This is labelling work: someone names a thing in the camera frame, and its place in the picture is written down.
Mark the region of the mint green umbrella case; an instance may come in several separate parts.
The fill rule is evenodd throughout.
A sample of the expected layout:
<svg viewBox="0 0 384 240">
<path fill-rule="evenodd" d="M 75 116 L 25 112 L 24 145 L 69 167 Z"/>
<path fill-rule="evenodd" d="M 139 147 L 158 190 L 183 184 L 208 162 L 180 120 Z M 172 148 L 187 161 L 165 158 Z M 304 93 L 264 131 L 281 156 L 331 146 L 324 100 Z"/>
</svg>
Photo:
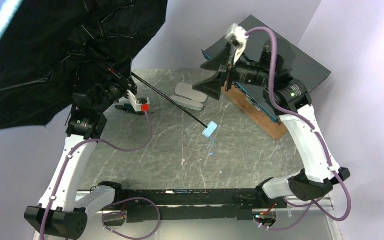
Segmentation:
<svg viewBox="0 0 384 240">
<path fill-rule="evenodd" d="M 208 98 L 208 95 L 194 90 L 191 84 L 185 82 L 178 83 L 175 87 L 174 95 L 170 97 L 171 100 L 180 106 L 194 111 L 203 110 L 204 103 Z"/>
</svg>

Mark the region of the light blue folding umbrella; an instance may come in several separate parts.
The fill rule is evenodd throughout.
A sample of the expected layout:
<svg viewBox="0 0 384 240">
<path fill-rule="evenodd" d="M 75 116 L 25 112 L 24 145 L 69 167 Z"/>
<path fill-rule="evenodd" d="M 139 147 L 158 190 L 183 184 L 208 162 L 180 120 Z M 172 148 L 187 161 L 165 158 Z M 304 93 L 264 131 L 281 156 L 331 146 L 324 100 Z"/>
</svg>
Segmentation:
<svg viewBox="0 0 384 240">
<path fill-rule="evenodd" d="M 133 59 L 166 22 L 166 0 L 7 0 L 0 10 L 0 131 L 46 126 L 87 69 Z"/>
</svg>

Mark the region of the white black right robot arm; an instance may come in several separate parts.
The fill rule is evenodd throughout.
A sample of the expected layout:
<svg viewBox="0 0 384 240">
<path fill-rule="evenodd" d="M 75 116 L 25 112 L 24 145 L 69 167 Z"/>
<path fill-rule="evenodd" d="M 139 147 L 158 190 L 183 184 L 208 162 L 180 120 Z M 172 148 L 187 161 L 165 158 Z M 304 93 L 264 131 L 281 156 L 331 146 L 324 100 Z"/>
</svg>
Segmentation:
<svg viewBox="0 0 384 240">
<path fill-rule="evenodd" d="M 312 99 L 305 84 L 291 75 L 291 51 L 278 53 L 275 44 L 262 50 L 259 61 L 236 59 L 241 47 L 227 43 L 217 55 L 201 65 L 214 75 L 196 83 L 193 89 L 218 100 L 222 89 L 243 84 L 260 87 L 266 102 L 286 126 L 303 162 L 298 173 L 282 178 L 269 178 L 260 184 L 267 199 L 297 197 L 302 201 L 323 198 L 335 185 L 340 185 L 347 198 L 350 193 L 345 181 L 350 170 L 341 167 L 332 156 L 318 126 Z"/>
</svg>

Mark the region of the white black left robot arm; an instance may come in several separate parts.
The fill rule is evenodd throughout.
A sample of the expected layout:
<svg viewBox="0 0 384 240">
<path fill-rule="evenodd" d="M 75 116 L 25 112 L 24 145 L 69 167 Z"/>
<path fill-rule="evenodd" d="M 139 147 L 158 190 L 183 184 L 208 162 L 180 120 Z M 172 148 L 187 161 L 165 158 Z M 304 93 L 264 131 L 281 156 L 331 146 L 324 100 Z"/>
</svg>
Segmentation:
<svg viewBox="0 0 384 240">
<path fill-rule="evenodd" d="M 35 229 L 34 239 L 77 240 L 89 218 L 121 199 L 122 185 L 111 181 L 98 184 L 81 199 L 77 199 L 77 191 L 92 153 L 102 142 L 107 124 L 105 111 L 122 98 L 128 99 L 136 111 L 149 107 L 147 98 L 137 98 L 137 89 L 131 57 L 99 65 L 96 76 L 88 68 L 84 77 L 76 78 L 61 159 L 38 204 L 28 206 L 24 213 Z"/>
</svg>

